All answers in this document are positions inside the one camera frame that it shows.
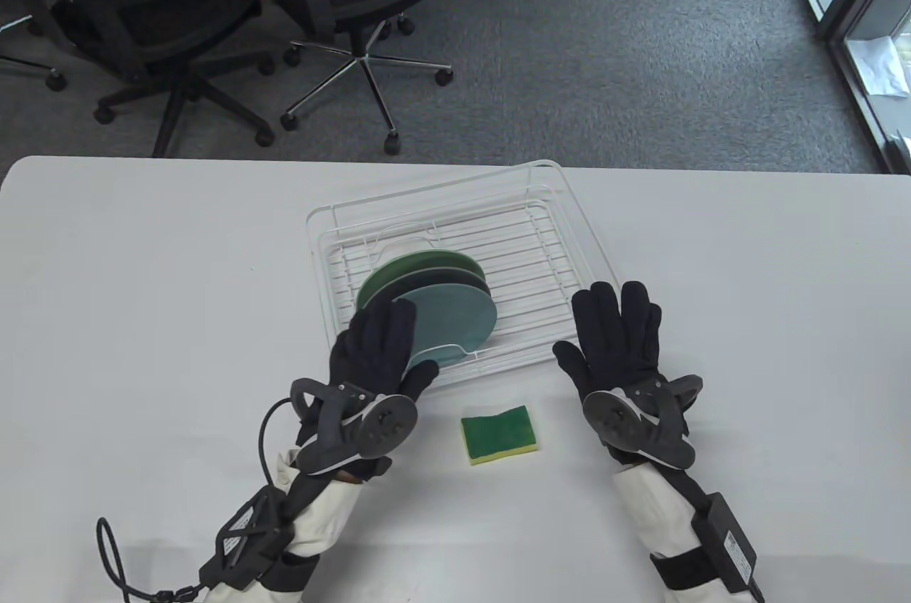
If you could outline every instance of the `white sleeve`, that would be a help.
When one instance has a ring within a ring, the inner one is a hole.
[[[294,448],[279,457],[275,485],[286,493],[294,478],[300,475],[291,464],[298,452],[299,448]],[[294,538],[285,551],[299,557],[313,557],[335,545],[363,488],[363,485],[331,482],[294,520]],[[243,591],[218,584],[206,594],[204,603],[297,603],[299,600],[300,591],[271,591],[255,580]]]
[[[696,511],[651,463],[621,470],[614,483],[641,542],[656,558],[675,557],[700,545],[690,524]],[[665,589],[665,603],[756,603],[749,591],[729,593],[722,580],[684,591]]]

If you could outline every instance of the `dish rack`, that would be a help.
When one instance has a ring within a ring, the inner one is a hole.
[[[401,254],[453,249],[484,268],[497,326],[435,387],[552,358],[575,340],[573,293],[618,287],[611,262],[559,164],[540,160],[384,196],[321,206],[307,236],[330,346],[354,315],[361,284]]]

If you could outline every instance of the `chair seat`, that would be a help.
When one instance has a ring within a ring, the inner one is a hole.
[[[79,50],[117,70],[78,2],[58,1],[51,11]],[[259,13],[259,0],[157,0],[120,10],[124,27],[152,75],[185,65]]]

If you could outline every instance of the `dark green plate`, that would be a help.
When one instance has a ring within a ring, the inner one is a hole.
[[[468,255],[453,252],[451,249],[426,249],[394,258],[374,271],[358,291],[358,309],[364,309],[374,294],[393,280],[426,268],[462,268],[463,271],[474,273],[481,280],[487,280],[481,265]]]
[[[417,290],[417,288],[423,288],[427,285],[446,284],[468,285],[481,290],[483,293],[490,294],[490,288],[487,283],[470,271],[463,271],[462,268],[425,268],[423,271],[406,273],[381,287],[370,298],[365,309],[395,301],[404,293],[410,293],[410,291]]]
[[[458,363],[480,349],[497,325],[497,304],[470,285],[428,285],[399,298],[417,307],[409,368],[423,361],[436,361],[440,368]]]

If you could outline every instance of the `sponge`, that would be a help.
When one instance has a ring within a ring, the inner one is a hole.
[[[526,407],[498,415],[462,418],[462,435],[472,466],[537,451],[535,431]]]

